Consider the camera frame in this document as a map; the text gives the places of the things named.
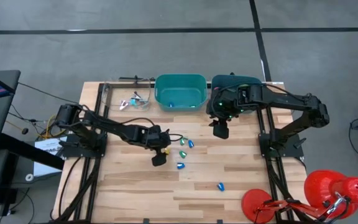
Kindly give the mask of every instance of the red lamp shade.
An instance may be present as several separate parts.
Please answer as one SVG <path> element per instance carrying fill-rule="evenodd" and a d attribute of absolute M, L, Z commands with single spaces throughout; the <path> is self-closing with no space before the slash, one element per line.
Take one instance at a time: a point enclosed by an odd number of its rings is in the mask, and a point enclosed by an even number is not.
<path fill-rule="evenodd" d="M 306 199 L 314 208 L 324 208 L 326 202 L 332 205 L 337 199 L 335 192 L 338 192 L 342 197 L 347 196 L 351 199 L 347 212 L 341 218 L 352 215 L 358 209 L 357 177 L 346 177 L 333 170 L 316 170 L 308 175 L 304 187 Z M 346 204 L 341 203 L 328 218 L 340 215 L 345 207 Z"/>

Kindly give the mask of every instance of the white paper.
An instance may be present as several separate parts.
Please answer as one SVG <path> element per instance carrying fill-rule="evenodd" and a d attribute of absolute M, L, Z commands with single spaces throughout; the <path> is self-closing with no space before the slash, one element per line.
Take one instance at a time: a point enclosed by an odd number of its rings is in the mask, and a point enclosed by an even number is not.
<path fill-rule="evenodd" d="M 47 151 L 52 155 L 55 155 L 62 148 L 62 146 L 59 145 L 59 142 L 66 140 L 67 137 L 38 141 L 35 143 L 35 147 L 43 151 Z M 34 163 L 34 177 L 39 177 L 42 175 L 52 174 L 56 172 L 61 172 L 61 170 L 43 164 L 39 164 L 38 162 Z"/>

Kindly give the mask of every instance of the teal bin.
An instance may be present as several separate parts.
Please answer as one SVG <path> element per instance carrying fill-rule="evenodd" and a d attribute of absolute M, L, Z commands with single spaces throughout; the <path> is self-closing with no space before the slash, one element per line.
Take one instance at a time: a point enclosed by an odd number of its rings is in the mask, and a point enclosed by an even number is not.
<path fill-rule="evenodd" d="M 164 111 L 196 111 L 207 99 L 206 79 L 198 74 L 164 74 L 154 85 L 154 97 Z"/>

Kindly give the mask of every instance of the black bracket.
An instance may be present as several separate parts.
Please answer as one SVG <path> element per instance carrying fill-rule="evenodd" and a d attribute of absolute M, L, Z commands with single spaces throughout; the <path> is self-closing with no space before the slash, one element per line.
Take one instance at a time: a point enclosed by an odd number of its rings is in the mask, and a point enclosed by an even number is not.
<path fill-rule="evenodd" d="M 89 149 L 80 144 L 80 137 L 75 134 L 69 134 L 66 142 L 61 142 L 63 146 L 62 156 L 64 158 L 70 157 L 87 157 L 87 158 L 100 158 L 104 156 L 107 145 L 107 135 L 99 135 L 99 145 L 94 149 Z"/>
<path fill-rule="evenodd" d="M 261 133 L 259 135 L 260 152 L 262 156 L 269 157 L 302 157 L 303 150 L 301 144 L 306 139 L 300 139 L 299 135 L 294 135 L 286 141 L 279 149 L 272 147 L 270 134 Z"/>

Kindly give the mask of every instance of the red lamp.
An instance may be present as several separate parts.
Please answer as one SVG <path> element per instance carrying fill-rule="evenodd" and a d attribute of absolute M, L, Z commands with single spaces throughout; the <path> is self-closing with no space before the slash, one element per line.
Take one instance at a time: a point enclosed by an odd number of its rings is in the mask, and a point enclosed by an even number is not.
<path fill-rule="evenodd" d="M 346 213 L 340 217 L 346 218 L 358 209 L 357 177 L 346 177 L 333 170 L 317 170 L 306 178 L 304 190 L 310 205 L 296 200 L 273 201 L 264 190 L 249 190 L 242 198 L 242 211 L 253 222 L 267 223 L 276 211 L 284 208 L 296 209 L 315 218 L 338 217 L 347 207 Z M 348 206 L 342 203 L 345 199 L 349 201 Z"/>

